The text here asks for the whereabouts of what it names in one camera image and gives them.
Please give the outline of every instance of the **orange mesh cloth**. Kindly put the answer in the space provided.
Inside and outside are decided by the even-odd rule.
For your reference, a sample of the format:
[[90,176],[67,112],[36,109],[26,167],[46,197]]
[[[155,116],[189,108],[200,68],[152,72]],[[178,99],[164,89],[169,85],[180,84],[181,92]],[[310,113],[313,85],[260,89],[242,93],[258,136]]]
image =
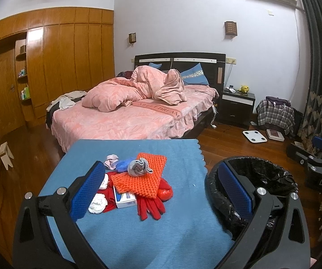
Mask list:
[[145,158],[153,173],[147,173],[141,177],[132,177],[128,172],[111,176],[111,179],[119,193],[131,192],[141,196],[156,198],[157,190],[163,167],[166,164],[165,156],[156,154],[139,153],[137,159]]

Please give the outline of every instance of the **blue tablecloth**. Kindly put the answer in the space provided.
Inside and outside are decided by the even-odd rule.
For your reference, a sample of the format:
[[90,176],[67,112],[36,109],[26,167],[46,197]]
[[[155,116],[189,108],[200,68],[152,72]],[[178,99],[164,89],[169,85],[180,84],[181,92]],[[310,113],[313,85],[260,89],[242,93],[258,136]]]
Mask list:
[[[162,176],[172,186],[174,196],[164,202],[166,213],[160,220],[149,215],[140,221],[137,206],[133,206],[99,215],[86,212],[77,225],[110,269],[214,268],[233,242],[206,199],[207,170],[197,142],[79,140],[55,168],[40,196],[69,187],[96,160],[103,162],[109,154],[117,154],[120,160],[139,152],[165,155],[168,159]],[[72,260],[54,219],[48,219],[61,254]]]

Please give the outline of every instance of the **bed headboard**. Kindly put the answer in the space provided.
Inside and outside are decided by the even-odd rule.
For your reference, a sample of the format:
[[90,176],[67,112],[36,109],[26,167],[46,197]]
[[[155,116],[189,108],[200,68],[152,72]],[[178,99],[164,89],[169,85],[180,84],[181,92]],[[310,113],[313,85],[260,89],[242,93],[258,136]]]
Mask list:
[[201,63],[210,87],[219,94],[223,92],[226,55],[222,53],[154,53],[135,56],[134,67],[148,65],[150,62],[161,64],[161,71],[176,69],[180,73]]

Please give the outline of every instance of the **bed frame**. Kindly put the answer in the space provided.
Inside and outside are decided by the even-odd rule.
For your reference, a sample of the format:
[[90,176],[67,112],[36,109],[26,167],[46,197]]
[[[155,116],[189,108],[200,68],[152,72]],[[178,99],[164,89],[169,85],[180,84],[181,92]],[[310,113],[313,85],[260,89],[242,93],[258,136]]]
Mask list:
[[[209,86],[215,88],[219,94],[223,92],[226,55],[222,53],[155,53],[135,56],[134,67],[148,65],[149,63],[162,64],[160,70],[176,69],[180,73],[198,63],[201,63]],[[193,129],[185,132],[182,139],[196,138],[210,124],[213,118],[212,108],[201,113]]]

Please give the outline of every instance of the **wardrobe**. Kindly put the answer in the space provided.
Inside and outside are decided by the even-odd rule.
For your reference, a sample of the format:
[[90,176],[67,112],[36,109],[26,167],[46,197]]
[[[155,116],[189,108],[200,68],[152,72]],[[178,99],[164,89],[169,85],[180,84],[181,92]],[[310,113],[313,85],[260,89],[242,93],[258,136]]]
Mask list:
[[45,122],[60,95],[115,77],[113,21],[114,11],[85,7],[0,20],[0,137]]

